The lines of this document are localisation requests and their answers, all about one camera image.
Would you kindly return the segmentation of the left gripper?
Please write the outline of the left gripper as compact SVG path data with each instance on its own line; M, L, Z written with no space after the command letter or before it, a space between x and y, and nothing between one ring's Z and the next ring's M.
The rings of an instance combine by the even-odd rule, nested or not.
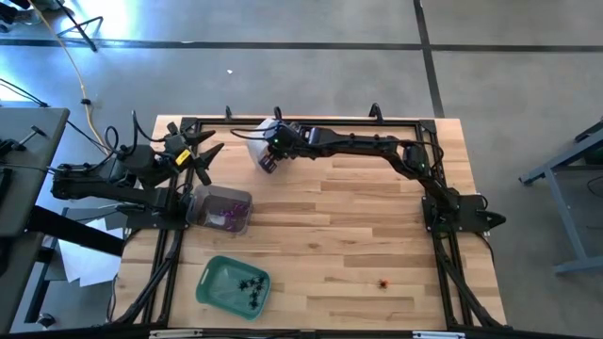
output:
M181 173L184 170L193 169L202 184L209 186L211 179L206 170L224 147L224 144L219 143L198 155L193 148L214 136L216 131L185 132L179 129L174 122L170 122L167 128L169 133L164 136L163 151L165 166L173 173Z

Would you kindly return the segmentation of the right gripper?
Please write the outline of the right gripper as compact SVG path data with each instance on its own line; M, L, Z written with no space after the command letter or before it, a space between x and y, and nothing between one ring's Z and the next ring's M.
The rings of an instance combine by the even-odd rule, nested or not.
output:
M273 173L279 160L296 157L311 158L309 147L312 128L296 122L276 121L264 133L268 153L258 159L258 165L266 173Z

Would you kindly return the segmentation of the beige plastic bin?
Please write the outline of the beige plastic bin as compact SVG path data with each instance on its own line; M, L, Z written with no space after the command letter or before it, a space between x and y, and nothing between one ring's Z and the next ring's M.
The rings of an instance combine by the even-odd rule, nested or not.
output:
M247 148L252 161L259 168L258 159L263 154L273 153L279 157L279 161L283 159L279 150L273 144L266 141L266 136L272 136L278 125L279 122L275 119L265 119L250 132L250 137L247 140Z

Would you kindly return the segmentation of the green plastic bin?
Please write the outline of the green plastic bin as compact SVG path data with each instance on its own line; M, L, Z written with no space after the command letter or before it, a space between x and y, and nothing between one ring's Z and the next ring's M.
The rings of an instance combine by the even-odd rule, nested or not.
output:
M253 285L251 279L258 275L266 275L267 279L262 285ZM244 291L238 288L241 280L249 283ZM217 255L205 265L196 287L195 298L201 304L254 321L264 310L270 288L271 278L267 271L231 257ZM250 298L253 290L259 292L257 299ZM250 307L252 300L259 303L255 310Z

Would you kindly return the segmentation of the clear grey plastic bin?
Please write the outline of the clear grey plastic bin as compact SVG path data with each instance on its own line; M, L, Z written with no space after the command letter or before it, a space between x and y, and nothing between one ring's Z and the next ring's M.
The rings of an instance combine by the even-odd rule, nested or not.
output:
M243 211L235 210L237 204L246 205ZM211 215L219 215L222 211L230 211L229 218L221 216L218 223L210 219ZM223 186L197 186L192 193L188 205L186 221L189 225L195 225L226 232L229 234L244 234L250 224L253 212L253 197L247 191L237 190ZM249 214L242 219L242 214ZM230 232L226 228L234 225L235 229Z

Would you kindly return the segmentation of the black support beam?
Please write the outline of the black support beam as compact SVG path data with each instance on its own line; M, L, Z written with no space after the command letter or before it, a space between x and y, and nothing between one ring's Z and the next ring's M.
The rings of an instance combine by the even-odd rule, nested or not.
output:
M29 232L38 232L76 245L121 257L124 241L51 210L34 206L25 225Z

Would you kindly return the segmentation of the white paper sheets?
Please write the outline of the white paper sheets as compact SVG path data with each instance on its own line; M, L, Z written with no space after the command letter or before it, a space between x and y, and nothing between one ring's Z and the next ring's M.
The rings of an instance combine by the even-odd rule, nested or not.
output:
M112 281L119 272L122 258L92 250L65 240L58 241L67 281L79 281L80 287Z

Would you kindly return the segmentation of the dark grey desk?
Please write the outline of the dark grey desk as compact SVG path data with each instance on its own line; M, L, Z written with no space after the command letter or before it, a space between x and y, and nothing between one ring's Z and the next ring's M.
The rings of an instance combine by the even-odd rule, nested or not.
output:
M0 108L0 140L25 146L0 157L0 169L12 171L7 192L0 195L0 237L23 231L69 116L67 108Z

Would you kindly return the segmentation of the black tripod stand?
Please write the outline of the black tripod stand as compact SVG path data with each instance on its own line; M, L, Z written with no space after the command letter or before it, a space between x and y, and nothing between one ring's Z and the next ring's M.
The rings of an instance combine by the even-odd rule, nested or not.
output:
M98 47L92 40L92 34L87 32L87 28L91 24L96 24L95 31L98 31L105 19L103 16L77 21L74 12L66 7L65 0L15 0L14 4L20 7L14 14L11 14L15 24L40 24L43 12L58 11L66 16L72 25L56 33L56 36L65 38L69 33L77 33L93 53L98 52Z

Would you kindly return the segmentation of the black aluminium rig frame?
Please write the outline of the black aluminium rig frame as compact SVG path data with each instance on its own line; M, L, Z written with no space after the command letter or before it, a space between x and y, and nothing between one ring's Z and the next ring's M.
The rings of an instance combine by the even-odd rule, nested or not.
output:
M174 268L160 283L152 313L171 328L383 332L442 330L456 324L504 324L492 254L480 236L442 243L474 293L462 296L438 263L424 222L422 186L379 157L340 154L286 161L267 174L243 139L251 116L204 116L223 143L209 174L217 186L245 190L253 214L244 234L190 227ZM271 278L254 321L201 304L195 290L205 265L222 255ZM379 280L389 282L379 288Z

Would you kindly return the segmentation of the silver metal bracket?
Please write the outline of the silver metal bracket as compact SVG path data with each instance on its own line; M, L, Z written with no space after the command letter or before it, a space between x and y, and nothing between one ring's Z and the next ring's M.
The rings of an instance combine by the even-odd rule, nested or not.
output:
M165 329L150 331L148 339L191 339L202 337L204 333L190 329Z
M413 339L466 339L462 332L454 331L413 331Z

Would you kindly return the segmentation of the blue-grey desk frame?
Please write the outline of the blue-grey desk frame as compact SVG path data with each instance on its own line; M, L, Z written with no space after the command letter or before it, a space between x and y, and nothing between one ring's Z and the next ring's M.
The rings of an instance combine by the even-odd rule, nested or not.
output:
M543 180L549 187L573 257L554 266L558 275L603 270L590 233L603 239L603 118L577 134L564 151L519 176L523 186Z

